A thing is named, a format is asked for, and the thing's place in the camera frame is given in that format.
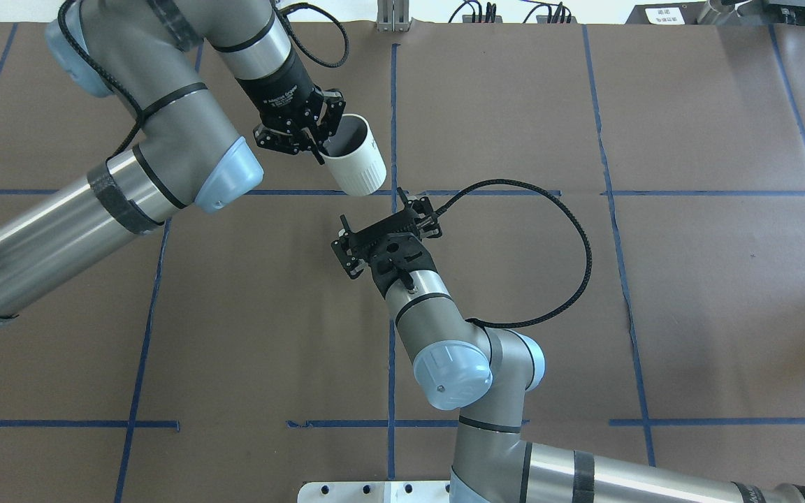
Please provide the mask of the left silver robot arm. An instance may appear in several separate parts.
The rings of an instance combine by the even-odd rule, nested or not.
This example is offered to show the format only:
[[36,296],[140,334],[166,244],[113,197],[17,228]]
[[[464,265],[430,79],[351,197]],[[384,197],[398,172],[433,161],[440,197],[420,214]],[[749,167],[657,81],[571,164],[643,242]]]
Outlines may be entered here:
[[303,63],[287,11],[272,1],[65,1],[45,31],[60,66],[94,96],[116,96],[133,124],[83,178],[0,228],[0,328],[169,217],[215,212],[263,171],[188,60],[206,42],[259,112],[255,141],[272,152],[325,143],[345,110]]

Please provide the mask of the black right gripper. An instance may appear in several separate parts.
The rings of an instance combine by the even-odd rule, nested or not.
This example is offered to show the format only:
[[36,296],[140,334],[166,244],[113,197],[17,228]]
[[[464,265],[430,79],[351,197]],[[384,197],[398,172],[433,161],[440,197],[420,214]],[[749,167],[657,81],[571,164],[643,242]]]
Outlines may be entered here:
[[360,277],[365,268],[370,267],[372,279],[383,297],[398,280],[402,280],[403,286],[413,287],[416,271],[437,272],[437,265],[421,240],[443,235],[438,213],[427,196],[408,198],[400,187],[396,192],[402,209],[393,214],[392,232],[381,225],[352,231],[347,217],[341,214],[342,228],[331,245],[351,279]]

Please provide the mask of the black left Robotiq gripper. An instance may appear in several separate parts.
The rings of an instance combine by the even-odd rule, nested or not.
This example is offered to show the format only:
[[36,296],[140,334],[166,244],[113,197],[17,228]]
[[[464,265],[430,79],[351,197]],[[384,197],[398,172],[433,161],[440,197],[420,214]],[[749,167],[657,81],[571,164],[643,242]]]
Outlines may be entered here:
[[234,74],[260,114],[256,145],[287,155],[310,153],[325,166],[323,151],[345,111],[341,89],[315,88],[290,45],[237,51]]

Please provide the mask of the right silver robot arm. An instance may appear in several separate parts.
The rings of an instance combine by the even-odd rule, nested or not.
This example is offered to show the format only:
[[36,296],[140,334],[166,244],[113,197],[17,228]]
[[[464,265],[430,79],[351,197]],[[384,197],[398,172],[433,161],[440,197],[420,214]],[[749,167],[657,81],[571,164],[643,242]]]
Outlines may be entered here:
[[424,241],[440,238],[445,203],[398,190],[396,213],[354,231],[345,217],[332,250],[351,278],[370,270],[427,401],[459,413],[451,462],[451,502],[805,502],[805,484],[772,490],[713,481],[648,465],[528,442],[521,436],[528,391],[540,385],[546,360],[518,330],[573,305],[590,280],[590,242],[572,211],[548,191],[528,190],[559,207],[584,245],[578,289],[561,306],[515,323],[466,319],[451,298]]

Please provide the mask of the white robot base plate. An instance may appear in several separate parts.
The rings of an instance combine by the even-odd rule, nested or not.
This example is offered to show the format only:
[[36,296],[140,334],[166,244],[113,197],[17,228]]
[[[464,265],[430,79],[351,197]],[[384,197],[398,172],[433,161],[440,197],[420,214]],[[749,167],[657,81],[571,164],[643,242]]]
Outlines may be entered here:
[[448,481],[320,481],[305,483],[298,502],[449,502]]

